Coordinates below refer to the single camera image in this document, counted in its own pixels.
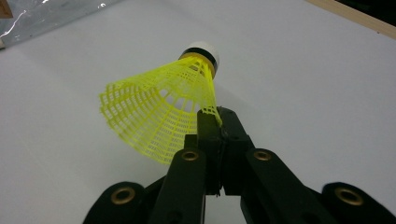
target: clear plastic packaging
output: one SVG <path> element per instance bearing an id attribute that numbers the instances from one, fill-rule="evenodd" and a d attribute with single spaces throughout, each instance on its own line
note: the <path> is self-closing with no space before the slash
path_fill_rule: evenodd
<path id="1" fill-rule="evenodd" d="M 41 35 L 122 0 L 7 0 L 13 18 L 0 19 L 0 49 Z"/>

